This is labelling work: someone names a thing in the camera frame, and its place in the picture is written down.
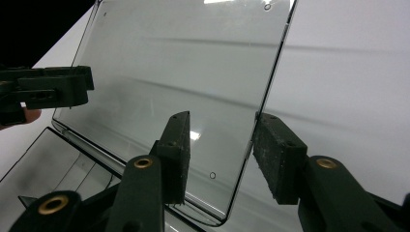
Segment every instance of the brass screw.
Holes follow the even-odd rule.
[[[69,204],[69,197],[67,197],[66,195],[53,196],[40,205],[39,214],[54,214],[63,209],[67,204]]]
[[[143,158],[135,161],[133,165],[136,168],[147,168],[153,164],[153,161],[151,159]]]
[[[334,163],[333,161],[331,161],[330,159],[317,159],[316,162],[317,162],[317,164],[318,164],[319,166],[322,166],[322,167],[324,167],[324,168],[332,169],[332,168],[336,168],[336,167],[337,167],[337,164],[335,164],[335,163]]]

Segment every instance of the glass panel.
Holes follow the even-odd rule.
[[[0,230],[9,231],[24,212],[18,196],[39,198],[55,190],[75,190],[84,200],[112,181],[108,171],[46,129],[0,182]]]
[[[127,161],[148,154],[170,116],[190,111],[187,202],[178,211],[221,224],[249,154],[289,4],[101,1],[73,63],[92,68],[96,90],[89,103],[61,109],[54,119]]]

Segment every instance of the white backdrop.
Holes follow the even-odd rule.
[[[310,156],[342,161],[365,189],[395,203],[410,192],[409,12],[406,0],[301,0],[267,103],[306,142]],[[37,67],[69,66],[86,20]],[[0,176],[49,125],[52,111],[0,131]],[[249,195],[268,210],[249,206]],[[282,223],[283,231],[300,230],[295,207],[281,207],[289,215],[273,217],[277,208],[251,158],[231,220],[216,230],[272,230],[247,220],[255,214]]]

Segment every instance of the black clamp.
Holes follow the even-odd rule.
[[[90,67],[0,69],[0,124],[26,122],[20,103],[28,109],[71,107],[88,102],[94,90]]]

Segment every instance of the clear glass sheet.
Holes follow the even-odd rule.
[[[249,154],[289,4],[101,1],[73,62],[91,67],[96,90],[54,119],[127,161],[148,154],[170,116],[190,111],[187,204],[178,210],[217,225]]]
[[[9,231],[24,212],[19,196],[74,190],[84,200],[113,183],[118,181],[111,173],[46,129],[0,182],[0,230]]]

